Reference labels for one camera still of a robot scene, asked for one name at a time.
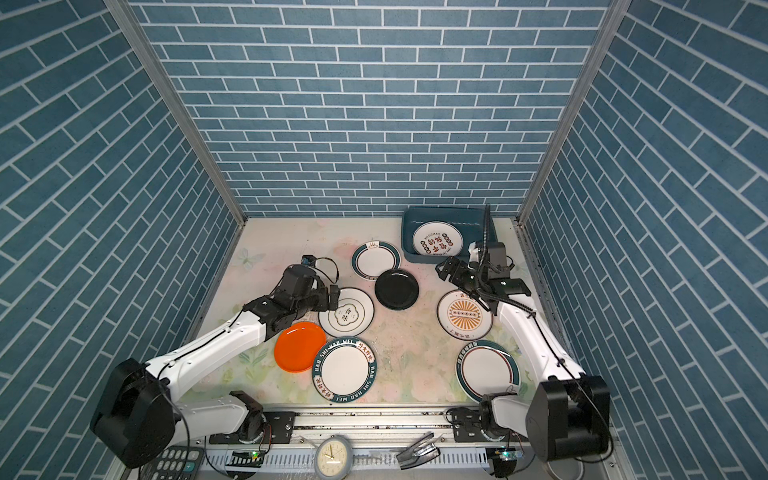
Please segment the white plate red characters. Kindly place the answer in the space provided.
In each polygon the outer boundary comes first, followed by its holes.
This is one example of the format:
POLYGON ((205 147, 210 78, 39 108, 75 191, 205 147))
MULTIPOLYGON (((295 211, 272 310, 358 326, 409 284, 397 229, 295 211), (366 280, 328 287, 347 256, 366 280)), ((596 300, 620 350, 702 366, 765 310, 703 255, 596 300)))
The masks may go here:
POLYGON ((460 231, 440 221, 420 225, 412 235, 412 242, 418 254, 427 256, 456 256, 464 245, 460 231))

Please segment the small green rim plate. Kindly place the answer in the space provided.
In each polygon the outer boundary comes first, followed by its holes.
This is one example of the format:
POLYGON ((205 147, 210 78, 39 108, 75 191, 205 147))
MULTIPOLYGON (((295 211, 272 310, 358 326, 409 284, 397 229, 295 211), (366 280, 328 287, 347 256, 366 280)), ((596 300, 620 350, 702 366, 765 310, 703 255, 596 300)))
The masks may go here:
POLYGON ((401 255, 397 248, 384 241, 370 241, 360 245, 352 257, 355 274, 375 281, 382 273, 400 266, 401 255))

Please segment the green red rim plate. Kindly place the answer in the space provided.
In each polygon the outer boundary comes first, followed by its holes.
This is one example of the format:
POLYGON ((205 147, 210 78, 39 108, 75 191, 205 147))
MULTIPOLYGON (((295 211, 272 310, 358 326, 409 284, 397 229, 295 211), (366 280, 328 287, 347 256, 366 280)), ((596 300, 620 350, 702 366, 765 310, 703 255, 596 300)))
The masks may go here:
POLYGON ((485 395, 517 394, 521 384, 515 359, 501 345, 476 340, 467 343, 456 360, 456 376, 464 393, 480 402, 485 395))

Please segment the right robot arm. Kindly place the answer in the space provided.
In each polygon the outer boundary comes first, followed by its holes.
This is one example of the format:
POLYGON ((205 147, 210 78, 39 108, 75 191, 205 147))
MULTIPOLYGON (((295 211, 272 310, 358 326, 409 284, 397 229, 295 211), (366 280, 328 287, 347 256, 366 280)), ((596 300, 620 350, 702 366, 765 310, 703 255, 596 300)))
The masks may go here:
POLYGON ((587 374, 559 343, 532 300, 532 292, 511 275, 501 242, 475 242, 470 257, 449 257, 435 268, 490 313, 515 338, 528 359, 535 392, 530 402, 509 387, 482 396, 483 430, 493 436, 514 432, 527 438, 542 461, 576 459, 599 463, 614 452, 610 432, 610 389, 587 374))

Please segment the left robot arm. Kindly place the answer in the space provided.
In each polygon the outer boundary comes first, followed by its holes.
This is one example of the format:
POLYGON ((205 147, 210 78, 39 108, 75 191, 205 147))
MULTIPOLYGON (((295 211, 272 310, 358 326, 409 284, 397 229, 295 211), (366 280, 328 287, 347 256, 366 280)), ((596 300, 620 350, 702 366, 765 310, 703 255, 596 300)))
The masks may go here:
POLYGON ((199 404, 181 398, 232 358, 277 336, 310 311, 334 311, 337 279, 315 268, 313 257, 288 266, 273 290, 246 303, 221 326, 151 360, 119 363, 108 376, 91 431, 128 468, 147 465, 168 446, 199 437, 234 434, 242 443, 267 435, 262 405, 249 394, 199 404))

